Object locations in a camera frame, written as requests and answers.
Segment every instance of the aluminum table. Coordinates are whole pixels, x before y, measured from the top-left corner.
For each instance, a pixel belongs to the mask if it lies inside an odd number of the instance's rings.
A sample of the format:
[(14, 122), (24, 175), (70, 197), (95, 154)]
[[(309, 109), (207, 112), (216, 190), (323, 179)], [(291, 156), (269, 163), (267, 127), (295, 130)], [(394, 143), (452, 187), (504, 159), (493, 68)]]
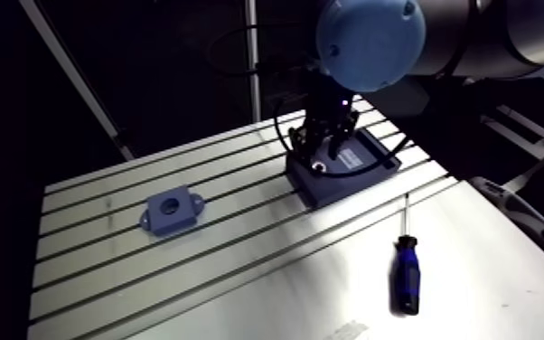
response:
[[(358, 100), (388, 148), (404, 135)], [(283, 116), (281, 130), (304, 112)], [(30, 340), (541, 339), (544, 253), (413, 143), (399, 172), (318, 211), (284, 175), (271, 121), (50, 185)], [(145, 198), (187, 184), (197, 227), (155, 238)], [(389, 267), (410, 192), (420, 314), (389, 312)]]

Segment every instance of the screwdriver shaft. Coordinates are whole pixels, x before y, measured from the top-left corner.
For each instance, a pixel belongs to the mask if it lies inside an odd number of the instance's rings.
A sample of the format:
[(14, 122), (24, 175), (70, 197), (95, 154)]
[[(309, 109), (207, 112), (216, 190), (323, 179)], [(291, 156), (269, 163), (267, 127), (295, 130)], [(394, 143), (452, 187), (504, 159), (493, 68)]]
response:
[(405, 194), (405, 211), (403, 213), (403, 225), (400, 233), (401, 235), (409, 235), (409, 193)]

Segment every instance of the screwdriver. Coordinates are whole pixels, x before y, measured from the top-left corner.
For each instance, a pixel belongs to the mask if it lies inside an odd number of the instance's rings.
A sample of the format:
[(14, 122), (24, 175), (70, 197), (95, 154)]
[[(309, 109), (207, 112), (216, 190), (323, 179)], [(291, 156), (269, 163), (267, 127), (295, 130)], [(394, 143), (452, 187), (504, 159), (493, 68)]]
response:
[(395, 300), (400, 312), (417, 315), (419, 312), (419, 264), (416, 255), (417, 239), (409, 235), (409, 193), (405, 194), (405, 214), (401, 236), (397, 243), (397, 272), (395, 274)]

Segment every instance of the mounting hole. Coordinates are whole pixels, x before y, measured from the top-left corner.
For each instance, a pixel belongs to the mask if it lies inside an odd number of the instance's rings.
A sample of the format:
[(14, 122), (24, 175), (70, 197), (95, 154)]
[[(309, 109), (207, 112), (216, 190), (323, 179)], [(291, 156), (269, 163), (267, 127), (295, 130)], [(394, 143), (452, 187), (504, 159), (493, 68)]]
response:
[(327, 165), (325, 165), (321, 161), (314, 161), (312, 163), (312, 168), (318, 171), (319, 173), (325, 173), (327, 171)]
[(169, 198), (160, 204), (160, 212), (165, 215), (172, 215), (179, 209), (179, 201), (174, 198)]
[(337, 47), (337, 45), (329, 46), (329, 55), (331, 55), (332, 57), (337, 57), (338, 55), (340, 55), (340, 48)]
[(407, 1), (403, 8), (403, 16), (409, 18), (414, 12), (416, 12), (416, 6), (412, 2)]

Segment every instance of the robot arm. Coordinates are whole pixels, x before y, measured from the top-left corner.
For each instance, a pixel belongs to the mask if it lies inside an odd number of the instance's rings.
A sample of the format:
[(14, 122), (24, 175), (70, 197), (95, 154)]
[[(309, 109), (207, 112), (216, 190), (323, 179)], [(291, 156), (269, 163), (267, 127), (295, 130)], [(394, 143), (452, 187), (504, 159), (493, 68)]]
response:
[(407, 75), (544, 72), (544, 0), (324, 0), (310, 11), (306, 118), (289, 134), (302, 164), (326, 138), (329, 157), (337, 157), (358, 118), (350, 111), (354, 92)]

